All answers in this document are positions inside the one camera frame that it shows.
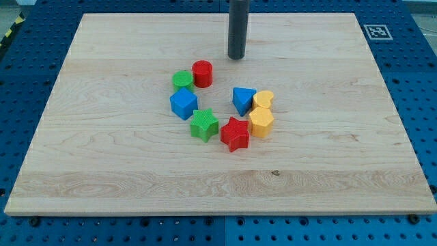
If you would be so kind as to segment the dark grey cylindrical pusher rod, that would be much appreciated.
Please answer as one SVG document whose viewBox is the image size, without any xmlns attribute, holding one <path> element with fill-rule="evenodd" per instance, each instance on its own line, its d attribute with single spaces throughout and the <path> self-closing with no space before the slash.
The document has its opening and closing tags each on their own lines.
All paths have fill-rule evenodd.
<svg viewBox="0 0 437 246">
<path fill-rule="evenodd" d="M 249 9 L 249 0 L 229 1 L 227 54 L 230 59 L 239 60 L 245 56 Z"/>
</svg>

